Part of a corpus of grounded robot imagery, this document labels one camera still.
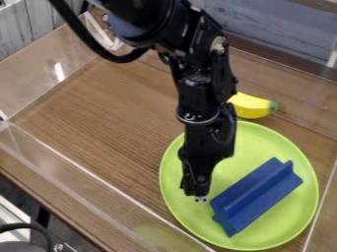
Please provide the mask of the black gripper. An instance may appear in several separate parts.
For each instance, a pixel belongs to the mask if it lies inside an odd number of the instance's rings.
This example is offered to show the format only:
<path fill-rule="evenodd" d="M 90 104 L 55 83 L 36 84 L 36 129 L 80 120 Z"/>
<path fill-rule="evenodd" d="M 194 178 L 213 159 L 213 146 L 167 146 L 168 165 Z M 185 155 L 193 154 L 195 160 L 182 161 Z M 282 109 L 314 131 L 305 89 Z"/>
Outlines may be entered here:
<path fill-rule="evenodd" d="M 207 200 L 214 166 L 233 156 L 235 130 L 237 115 L 231 103 L 222 105 L 210 122 L 186 125 L 185 144 L 179 150 L 181 189 L 187 196 L 195 196 L 198 203 Z"/>

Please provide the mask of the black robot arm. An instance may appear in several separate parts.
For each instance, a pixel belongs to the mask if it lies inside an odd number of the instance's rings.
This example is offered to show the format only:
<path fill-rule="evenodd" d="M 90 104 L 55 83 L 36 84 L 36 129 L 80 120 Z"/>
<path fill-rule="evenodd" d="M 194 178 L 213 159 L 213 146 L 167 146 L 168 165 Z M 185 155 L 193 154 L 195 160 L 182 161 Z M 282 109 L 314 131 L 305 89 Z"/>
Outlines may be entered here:
<path fill-rule="evenodd" d="M 103 22 L 132 47 L 124 55 L 104 48 L 64 0 L 47 0 L 72 31 L 106 60 L 128 63 L 148 50 L 170 66 L 178 92 L 177 118 L 185 124 L 181 188 L 207 198 L 215 165 L 234 155 L 237 113 L 229 99 L 238 80 L 230 69 L 222 25 L 189 0 L 88 0 L 104 10 Z"/>

